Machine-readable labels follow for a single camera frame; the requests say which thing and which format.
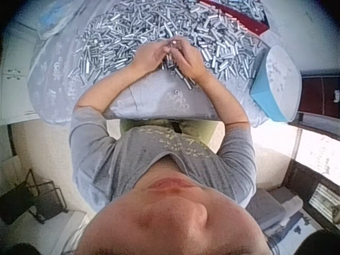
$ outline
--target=hand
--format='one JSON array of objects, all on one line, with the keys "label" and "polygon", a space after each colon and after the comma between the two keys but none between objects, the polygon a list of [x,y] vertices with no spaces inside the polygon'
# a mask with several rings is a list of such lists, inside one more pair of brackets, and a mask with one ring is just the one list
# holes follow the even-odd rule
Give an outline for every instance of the hand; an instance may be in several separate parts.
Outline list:
[{"label": "hand", "polygon": [[134,60],[132,61],[132,67],[135,71],[141,72],[141,75],[145,75],[156,69],[162,59],[165,57],[166,41],[150,42],[148,44],[141,45],[136,52]]},{"label": "hand", "polygon": [[176,46],[171,47],[170,49],[164,48],[164,51],[171,53],[186,77],[192,78],[196,82],[200,82],[200,80],[210,74],[204,66],[202,55],[197,48],[192,47],[184,37],[175,36],[169,41],[173,40],[177,42]]}]

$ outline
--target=lips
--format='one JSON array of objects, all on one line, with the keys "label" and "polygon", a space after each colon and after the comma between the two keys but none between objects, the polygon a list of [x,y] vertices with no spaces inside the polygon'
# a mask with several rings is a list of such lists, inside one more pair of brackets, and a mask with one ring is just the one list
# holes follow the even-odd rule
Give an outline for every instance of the lips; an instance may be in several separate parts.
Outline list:
[{"label": "lips", "polygon": [[163,190],[169,188],[190,188],[190,187],[195,187],[195,185],[184,179],[164,178],[148,186],[148,189]]}]

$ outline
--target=gray t-shirt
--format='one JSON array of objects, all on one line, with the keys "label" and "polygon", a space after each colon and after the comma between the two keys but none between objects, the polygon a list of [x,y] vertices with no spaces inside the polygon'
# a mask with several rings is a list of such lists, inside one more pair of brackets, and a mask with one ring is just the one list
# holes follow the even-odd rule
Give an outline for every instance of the gray t-shirt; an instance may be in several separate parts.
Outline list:
[{"label": "gray t-shirt", "polygon": [[70,147],[74,181],[95,211],[133,189],[150,166],[170,156],[182,173],[246,207],[256,191],[251,133],[229,131],[217,154],[198,139],[161,126],[134,127],[118,140],[91,107],[72,116]]}]

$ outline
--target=nose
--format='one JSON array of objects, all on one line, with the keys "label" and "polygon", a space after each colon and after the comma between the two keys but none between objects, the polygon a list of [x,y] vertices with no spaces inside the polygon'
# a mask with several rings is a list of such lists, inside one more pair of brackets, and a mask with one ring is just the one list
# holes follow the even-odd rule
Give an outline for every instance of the nose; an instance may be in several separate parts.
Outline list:
[{"label": "nose", "polygon": [[204,205],[179,196],[165,197],[150,206],[149,228],[158,236],[187,242],[199,239],[207,222]]}]

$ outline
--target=gray cloth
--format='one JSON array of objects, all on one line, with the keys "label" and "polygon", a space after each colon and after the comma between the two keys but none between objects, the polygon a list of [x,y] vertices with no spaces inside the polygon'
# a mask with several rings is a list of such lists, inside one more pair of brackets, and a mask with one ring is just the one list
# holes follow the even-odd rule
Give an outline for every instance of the gray cloth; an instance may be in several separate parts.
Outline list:
[{"label": "gray cloth", "polygon": [[196,138],[161,126],[134,127],[115,140],[104,117],[85,107],[73,113],[70,147],[74,181],[96,211],[132,190],[150,166],[167,155],[182,173],[242,207],[256,191],[250,131],[228,132],[217,154]]},{"label": "gray cloth", "polygon": [[[108,12],[119,0],[85,0],[86,8],[79,12],[65,28],[46,41],[37,43],[28,77],[28,91],[35,111],[46,122],[66,124],[78,98],[93,85],[93,79],[83,84],[79,75],[69,75],[78,66],[84,43],[82,35],[88,23]],[[254,69],[258,70],[268,47],[257,55]],[[223,82],[244,108],[249,121],[256,127],[268,117],[249,94],[253,79],[244,81],[232,77]],[[107,119],[186,119],[213,120],[218,116],[209,98],[198,86],[188,90],[179,77],[169,71],[157,71],[141,79],[122,93],[104,112]]]}]

